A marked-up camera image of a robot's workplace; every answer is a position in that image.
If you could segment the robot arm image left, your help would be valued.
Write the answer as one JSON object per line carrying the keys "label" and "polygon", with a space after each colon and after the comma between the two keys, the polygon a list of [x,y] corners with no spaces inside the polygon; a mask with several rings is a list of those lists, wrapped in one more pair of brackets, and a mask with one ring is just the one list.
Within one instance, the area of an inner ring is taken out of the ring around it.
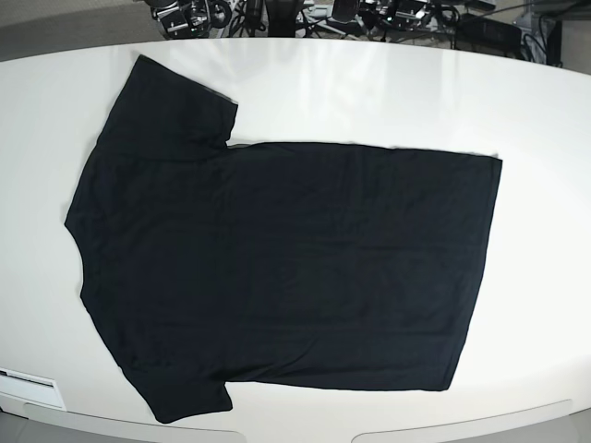
{"label": "robot arm image left", "polygon": [[144,3],[169,40],[209,38],[212,30],[224,29],[233,14],[226,1],[145,0]]}

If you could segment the robot arm image right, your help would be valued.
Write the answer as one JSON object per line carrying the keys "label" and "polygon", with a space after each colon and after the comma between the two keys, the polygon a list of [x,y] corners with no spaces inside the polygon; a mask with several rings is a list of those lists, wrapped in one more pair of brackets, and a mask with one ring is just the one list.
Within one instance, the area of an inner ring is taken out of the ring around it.
{"label": "robot arm image right", "polygon": [[460,19],[455,6],[441,1],[362,1],[357,15],[368,29],[397,31],[445,30]]}

